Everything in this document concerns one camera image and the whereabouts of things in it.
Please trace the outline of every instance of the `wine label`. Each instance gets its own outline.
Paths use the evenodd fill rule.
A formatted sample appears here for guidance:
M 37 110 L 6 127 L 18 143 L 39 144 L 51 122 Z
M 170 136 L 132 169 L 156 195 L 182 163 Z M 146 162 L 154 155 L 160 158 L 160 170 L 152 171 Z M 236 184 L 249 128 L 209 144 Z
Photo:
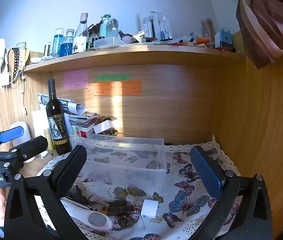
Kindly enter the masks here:
M 74 37 L 72 54 L 84 52 L 86 50 L 86 42 L 87 42 L 87 37 L 85 36 Z
M 53 115 L 52 117 L 48 117 L 48 123 L 53 143 L 55 145 L 67 143 L 67 134 L 62 114 L 57 114 Z

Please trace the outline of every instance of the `white handle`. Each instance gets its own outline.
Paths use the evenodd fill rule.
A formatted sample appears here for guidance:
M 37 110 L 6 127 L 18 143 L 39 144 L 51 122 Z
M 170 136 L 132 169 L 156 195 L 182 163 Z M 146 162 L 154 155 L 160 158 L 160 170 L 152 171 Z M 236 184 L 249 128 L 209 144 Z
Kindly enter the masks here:
M 82 223 L 86 224 L 87 226 L 89 226 L 93 229 L 96 229 L 97 231 L 101 231 L 101 232 L 106 232 L 106 231 L 109 231 L 110 229 L 112 229 L 113 221 L 108 216 L 106 216 L 102 213 L 96 212 L 96 211 L 80 208 L 80 207 L 78 207 L 78 206 L 76 206 L 76 205 L 74 205 L 74 204 L 72 204 L 68 201 L 63 200 L 63 199 L 61 199 L 60 201 L 64 205 L 69 216 L 80 220 Z M 106 219 L 105 224 L 101 227 L 91 224 L 89 222 L 89 217 L 93 214 L 98 214 L 99 216 L 103 216 Z

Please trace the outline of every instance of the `pink sticky note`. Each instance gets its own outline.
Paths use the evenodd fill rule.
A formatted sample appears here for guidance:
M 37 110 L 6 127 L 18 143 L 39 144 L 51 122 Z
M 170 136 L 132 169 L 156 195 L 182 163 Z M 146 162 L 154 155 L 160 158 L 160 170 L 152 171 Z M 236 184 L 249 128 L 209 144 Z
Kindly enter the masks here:
M 88 70 L 64 72 L 64 89 L 88 88 Z

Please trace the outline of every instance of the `wooden shelf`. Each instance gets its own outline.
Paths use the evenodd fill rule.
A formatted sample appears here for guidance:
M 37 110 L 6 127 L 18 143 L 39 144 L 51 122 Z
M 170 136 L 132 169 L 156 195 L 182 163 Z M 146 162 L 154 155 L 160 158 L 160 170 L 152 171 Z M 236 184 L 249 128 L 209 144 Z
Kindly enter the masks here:
M 130 45 L 88 51 L 28 65 L 25 72 L 56 72 L 116 65 L 229 65 L 244 62 L 242 54 L 187 46 Z

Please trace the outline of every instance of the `orange sticky note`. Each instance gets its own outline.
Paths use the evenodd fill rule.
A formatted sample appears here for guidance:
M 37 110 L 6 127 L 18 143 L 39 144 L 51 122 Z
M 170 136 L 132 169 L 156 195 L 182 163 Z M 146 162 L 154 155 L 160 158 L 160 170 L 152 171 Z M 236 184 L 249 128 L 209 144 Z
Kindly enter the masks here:
M 141 96 L 141 80 L 97 82 L 95 96 Z

